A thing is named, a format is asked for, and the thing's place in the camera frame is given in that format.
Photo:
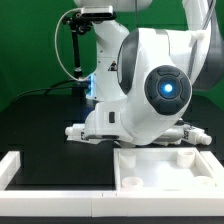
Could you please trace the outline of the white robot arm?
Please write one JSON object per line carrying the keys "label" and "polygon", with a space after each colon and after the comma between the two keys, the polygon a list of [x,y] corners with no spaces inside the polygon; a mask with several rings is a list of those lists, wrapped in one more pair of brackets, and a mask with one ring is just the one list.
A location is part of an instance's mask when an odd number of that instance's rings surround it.
{"label": "white robot arm", "polygon": [[120,46],[116,84],[124,97],[100,102],[83,124],[80,140],[112,139],[132,145],[211,143],[200,128],[182,120],[193,90],[208,90],[224,76],[224,40],[216,0],[182,0],[186,31],[138,28]]}

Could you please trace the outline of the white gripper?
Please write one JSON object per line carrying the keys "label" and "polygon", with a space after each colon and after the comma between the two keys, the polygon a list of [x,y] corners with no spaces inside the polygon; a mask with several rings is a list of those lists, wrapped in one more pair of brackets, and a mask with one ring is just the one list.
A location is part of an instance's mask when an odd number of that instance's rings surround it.
{"label": "white gripper", "polygon": [[85,120],[86,139],[112,139],[131,143],[133,137],[121,122],[123,101],[100,102]]}

